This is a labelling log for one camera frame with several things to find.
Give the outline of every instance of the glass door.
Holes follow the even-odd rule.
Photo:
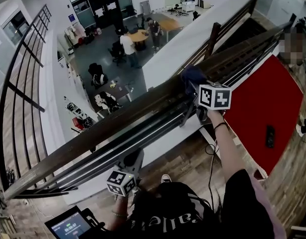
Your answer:
[[[89,0],[96,17],[97,26],[105,28],[110,25],[123,25],[123,18],[118,0]]]

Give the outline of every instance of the cable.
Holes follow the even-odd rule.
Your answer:
[[[213,153],[208,153],[208,152],[206,151],[206,148],[207,148],[209,145],[214,147]],[[207,145],[205,146],[205,152],[206,152],[206,154],[212,156],[211,169],[210,169],[209,181],[208,181],[208,189],[209,189],[209,192],[210,192],[210,194],[211,194],[212,210],[213,210],[213,212],[215,211],[215,209],[214,209],[213,193],[212,193],[212,190],[211,190],[211,179],[212,179],[212,174],[213,174],[214,156],[215,156],[215,154],[216,154],[216,153],[218,152],[218,150],[219,150],[219,148],[216,150],[216,147],[217,147],[217,140],[215,141],[215,144],[207,143]]]

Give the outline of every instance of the sneaker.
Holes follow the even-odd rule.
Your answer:
[[[138,187],[134,188],[132,190],[133,196],[135,197],[139,191],[140,191],[140,189]]]
[[[161,183],[163,182],[172,182],[171,177],[168,174],[162,175]]]
[[[299,114],[299,119],[301,120],[302,125],[305,125],[305,118],[304,118],[304,116]]]
[[[296,125],[296,131],[299,134],[300,137],[303,137],[304,134],[302,133],[302,127],[300,125]]]

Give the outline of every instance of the floor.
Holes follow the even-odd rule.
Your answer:
[[[207,9],[196,7],[196,11],[201,14],[207,11]],[[157,21],[171,17],[177,20],[180,25],[185,27],[189,25],[193,20],[193,12],[189,12],[188,14],[189,16],[177,17],[175,14],[170,14],[170,12],[165,11],[162,13],[152,13],[148,16]],[[140,17],[132,17],[124,21],[124,25],[126,25],[128,29],[136,27],[137,23],[141,25]],[[169,40],[171,40],[179,32],[180,30],[171,31],[169,33]],[[93,42],[88,45],[82,45],[75,49],[75,56],[72,63],[74,63],[78,74],[81,75],[89,98],[94,97],[93,93],[95,91],[95,88],[91,86],[92,78],[88,72],[89,65],[92,63],[102,65],[103,72],[107,74],[109,80],[119,76],[123,84],[125,84],[129,90],[133,88],[131,93],[133,100],[147,91],[142,69],[130,68],[129,62],[119,64],[118,66],[116,63],[112,62],[112,56],[108,49],[112,48],[112,44],[118,40],[119,38],[115,33],[115,27],[111,25],[105,29],[102,29],[102,34],[96,36]],[[161,38],[161,45],[165,44],[166,35],[162,36]],[[150,37],[147,39],[146,45],[147,48],[145,50],[137,52],[139,64],[142,66],[145,65],[153,56],[153,49],[151,48],[153,46],[153,42]]]

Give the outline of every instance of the wristband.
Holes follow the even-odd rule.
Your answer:
[[[111,212],[113,213],[114,216],[117,216],[119,218],[126,219],[128,217],[128,215],[118,214],[116,212],[113,212],[113,210]]]
[[[225,125],[225,126],[228,128],[227,123],[226,123],[226,122],[222,122],[222,123],[218,124],[218,125],[214,128],[214,131],[215,131],[220,125]]]

